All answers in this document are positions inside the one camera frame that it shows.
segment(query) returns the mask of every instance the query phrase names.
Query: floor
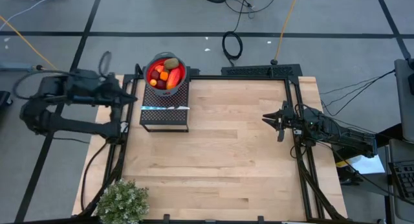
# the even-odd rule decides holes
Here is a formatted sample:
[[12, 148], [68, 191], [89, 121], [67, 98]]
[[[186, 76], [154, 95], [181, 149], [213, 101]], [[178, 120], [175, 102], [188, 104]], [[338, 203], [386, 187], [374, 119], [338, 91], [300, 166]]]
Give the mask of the floor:
[[[0, 14], [8, 18], [36, 1], [0, 0]], [[249, 1], [257, 8], [269, 2]], [[269, 63], [291, 1], [275, 0], [253, 19], [242, 16], [237, 31], [242, 32], [244, 50], [236, 65]], [[391, 18], [384, 14], [384, 3]], [[411, 0], [384, 3], [381, 6], [378, 0], [298, 0], [279, 62], [300, 63], [305, 76], [316, 77], [321, 92], [392, 70], [393, 61], [403, 58], [404, 46], [414, 53], [414, 7]], [[239, 8], [236, 2], [230, 4]], [[11, 23], [63, 71], [71, 67], [96, 70], [100, 56], [109, 50], [113, 53], [111, 71], [131, 73], [136, 63], [145, 65], [155, 54], [171, 51], [187, 65], [200, 69], [201, 74], [219, 74], [221, 67], [229, 66], [222, 52], [221, 35], [234, 29], [237, 17], [226, 5], [205, 0], [50, 0]], [[0, 39], [0, 61], [47, 65], [9, 28], [0, 32]], [[235, 40], [228, 39], [226, 45], [230, 53], [237, 53]], [[0, 90], [11, 90], [23, 74], [2, 72]], [[20, 92], [32, 94], [39, 79], [25, 82]], [[345, 93], [322, 98], [329, 101]], [[1, 115], [0, 223], [15, 220], [44, 141], [44, 137], [33, 134], [19, 120], [22, 104], [24, 101], [15, 100]], [[337, 110], [344, 104], [345, 100], [331, 109]], [[96, 108], [84, 106], [65, 107], [62, 113], [64, 117], [88, 121], [93, 121], [95, 114]], [[372, 85], [337, 117], [373, 131], [400, 122], [394, 77], [387, 76]], [[88, 135], [73, 133], [58, 136], [89, 140]], [[52, 142], [24, 220], [70, 216], [86, 152], [85, 144]], [[384, 217], [384, 207], [379, 205], [382, 197], [354, 188], [343, 188], [343, 194], [350, 218], [373, 221]], [[360, 207], [366, 206], [372, 208], [363, 212]]]

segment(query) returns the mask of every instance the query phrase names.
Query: keyboard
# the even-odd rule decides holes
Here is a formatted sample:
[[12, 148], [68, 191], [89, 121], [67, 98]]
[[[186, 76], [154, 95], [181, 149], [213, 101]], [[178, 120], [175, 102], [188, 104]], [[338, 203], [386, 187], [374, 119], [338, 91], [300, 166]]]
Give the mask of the keyboard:
[[414, 199], [414, 161], [390, 162], [389, 167], [400, 196]]

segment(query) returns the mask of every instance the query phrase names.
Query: red bowl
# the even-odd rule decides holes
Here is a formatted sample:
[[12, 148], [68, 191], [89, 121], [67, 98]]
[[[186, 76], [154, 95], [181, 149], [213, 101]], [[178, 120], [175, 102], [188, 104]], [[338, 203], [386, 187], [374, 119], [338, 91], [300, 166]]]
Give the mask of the red bowl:
[[[151, 81], [151, 73], [155, 70], [155, 67], [157, 67], [158, 65], [164, 65], [164, 61], [168, 60], [169, 58], [164, 58], [164, 59], [159, 59], [157, 61], [155, 61], [154, 63], [152, 63], [149, 66], [148, 72], [147, 72], [147, 81], [149, 83], [149, 81]], [[183, 66], [183, 64], [179, 63], [178, 69], [180, 70], [180, 81], [183, 79], [186, 70]]]

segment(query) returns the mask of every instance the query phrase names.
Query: potted plant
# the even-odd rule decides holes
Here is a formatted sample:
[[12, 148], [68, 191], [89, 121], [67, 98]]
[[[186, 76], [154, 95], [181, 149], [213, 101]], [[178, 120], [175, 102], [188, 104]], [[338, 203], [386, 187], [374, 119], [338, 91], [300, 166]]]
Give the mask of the potted plant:
[[96, 208], [104, 224], [137, 224], [149, 212], [148, 188], [122, 179], [105, 189]]

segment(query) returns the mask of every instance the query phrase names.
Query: black bracket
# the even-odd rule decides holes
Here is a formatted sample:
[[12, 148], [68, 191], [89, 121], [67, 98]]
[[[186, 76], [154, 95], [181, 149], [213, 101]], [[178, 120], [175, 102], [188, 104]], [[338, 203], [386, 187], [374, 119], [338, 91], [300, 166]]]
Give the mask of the black bracket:
[[288, 76], [287, 77], [290, 82], [292, 82], [295, 85], [299, 85], [299, 77], [298, 76]]
[[124, 85], [128, 84], [134, 79], [140, 78], [140, 76], [143, 76], [144, 73], [142, 72], [142, 69], [139, 64], [135, 64], [135, 74], [125, 74], [124, 79], [122, 80], [122, 83]]
[[164, 219], [162, 220], [162, 224], [169, 224], [169, 214], [164, 214]]
[[302, 70], [299, 64], [290, 65], [255, 65], [255, 66], [237, 66], [223, 67], [221, 74], [225, 76], [249, 76], [267, 77], [270, 79], [280, 79], [289, 77], [289, 80], [295, 82], [295, 77], [302, 76]]
[[258, 223], [258, 224], [265, 224], [265, 217], [263, 217], [263, 216], [258, 216], [258, 217], [257, 217], [257, 223]]

